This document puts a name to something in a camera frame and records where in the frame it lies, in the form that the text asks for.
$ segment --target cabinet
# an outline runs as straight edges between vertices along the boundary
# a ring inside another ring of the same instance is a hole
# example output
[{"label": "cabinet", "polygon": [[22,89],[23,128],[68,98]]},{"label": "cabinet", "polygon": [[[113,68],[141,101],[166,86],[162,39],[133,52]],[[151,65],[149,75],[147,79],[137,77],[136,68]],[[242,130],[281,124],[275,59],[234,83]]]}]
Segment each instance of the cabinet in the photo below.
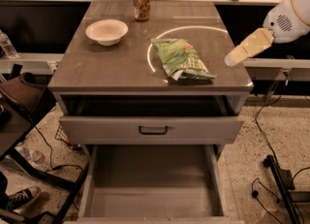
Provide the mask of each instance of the cabinet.
[{"label": "cabinet", "polygon": [[[85,35],[103,18],[129,27],[116,46]],[[169,79],[154,38],[187,39],[217,78]],[[227,217],[216,159],[253,87],[243,65],[225,65],[232,47],[212,3],[151,1],[149,21],[131,0],[91,3],[48,85],[69,140],[93,147],[78,221],[242,223]]]}]

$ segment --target soda can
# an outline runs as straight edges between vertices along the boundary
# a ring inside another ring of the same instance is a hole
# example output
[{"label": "soda can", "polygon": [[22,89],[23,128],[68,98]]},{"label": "soda can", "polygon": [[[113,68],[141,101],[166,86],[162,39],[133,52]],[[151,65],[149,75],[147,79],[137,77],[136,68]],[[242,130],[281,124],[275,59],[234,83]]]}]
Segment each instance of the soda can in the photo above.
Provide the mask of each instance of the soda can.
[{"label": "soda can", "polygon": [[150,0],[134,0],[134,13],[136,20],[148,20]]}]

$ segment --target floor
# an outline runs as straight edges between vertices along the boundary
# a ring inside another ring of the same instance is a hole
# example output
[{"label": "floor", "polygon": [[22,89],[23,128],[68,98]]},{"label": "floor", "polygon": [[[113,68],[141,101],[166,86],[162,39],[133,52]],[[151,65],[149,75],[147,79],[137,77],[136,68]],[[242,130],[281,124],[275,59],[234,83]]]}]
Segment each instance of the floor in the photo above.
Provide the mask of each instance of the floor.
[{"label": "floor", "polygon": [[[272,102],[275,103],[262,108],[263,96],[249,96],[240,114],[245,120],[244,125],[235,142],[225,146],[218,161],[228,214],[232,220],[243,220],[246,224],[292,223],[283,203],[278,204],[276,197],[265,189],[280,197],[270,169],[263,165],[266,155],[273,154],[271,147],[281,168],[291,170],[292,175],[310,166],[310,98],[281,96],[278,99],[278,96],[273,96],[269,103]],[[265,135],[256,123],[257,114],[258,123]],[[52,147],[52,165],[72,164],[83,167],[87,158],[82,151],[72,150],[64,142],[55,139],[61,115],[62,112],[57,107],[38,125]],[[22,146],[40,150],[46,156],[47,164],[49,163],[50,148],[37,130],[28,135]],[[50,187],[23,172],[9,168],[7,164],[0,164],[0,170],[9,180],[8,194],[31,185],[41,187],[40,198],[30,207],[19,210],[29,217],[45,210],[57,213],[67,196],[66,191]],[[76,178],[78,172],[77,167],[65,167],[57,173],[67,178]],[[259,192],[257,199],[263,207],[252,197],[252,185]],[[310,170],[298,174],[294,185],[296,190],[310,191]],[[65,220],[77,219],[80,195]],[[298,209],[302,215],[301,223],[310,223],[310,204],[298,204]]]}]

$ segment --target bowl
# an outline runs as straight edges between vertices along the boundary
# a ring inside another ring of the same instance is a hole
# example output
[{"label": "bowl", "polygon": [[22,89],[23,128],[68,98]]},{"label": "bowl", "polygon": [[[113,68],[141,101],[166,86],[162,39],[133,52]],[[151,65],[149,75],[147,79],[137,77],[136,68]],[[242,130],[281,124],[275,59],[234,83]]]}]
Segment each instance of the bowl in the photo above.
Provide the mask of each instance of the bowl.
[{"label": "bowl", "polygon": [[128,32],[128,26],[117,19],[104,19],[92,23],[86,29],[89,39],[97,41],[102,46],[113,46]]}]

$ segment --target black handle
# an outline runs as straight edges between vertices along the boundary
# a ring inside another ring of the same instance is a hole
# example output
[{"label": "black handle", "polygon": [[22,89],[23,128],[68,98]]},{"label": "black handle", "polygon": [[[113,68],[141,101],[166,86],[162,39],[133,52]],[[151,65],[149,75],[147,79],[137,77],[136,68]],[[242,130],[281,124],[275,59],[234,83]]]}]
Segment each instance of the black handle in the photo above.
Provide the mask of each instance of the black handle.
[{"label": "black handle", "polygon": [[162,129],[162,128],[158,128],[158,127],[143,127],[143,126],[139,126],[139,133],[141,135],[166,135],[168,133],[168,126],[163,127],[164,130],[160,130],[158,132],[152,132],[152,131],[145,132],[145,131],[142,131],[143,128],[156,129],[156,130]]}]

